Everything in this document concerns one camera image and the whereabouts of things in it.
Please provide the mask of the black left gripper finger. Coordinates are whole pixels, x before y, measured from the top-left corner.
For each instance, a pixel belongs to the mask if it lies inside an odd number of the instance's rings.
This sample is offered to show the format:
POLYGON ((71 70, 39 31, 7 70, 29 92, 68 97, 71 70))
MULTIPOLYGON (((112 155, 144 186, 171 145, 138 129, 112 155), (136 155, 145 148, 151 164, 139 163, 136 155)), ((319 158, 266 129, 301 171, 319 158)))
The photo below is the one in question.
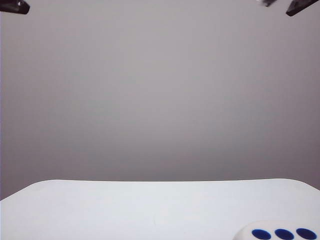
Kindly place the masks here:
POLYGON ((25 0, 0 0, 0 11, 26 15, 30 5, 25 0))

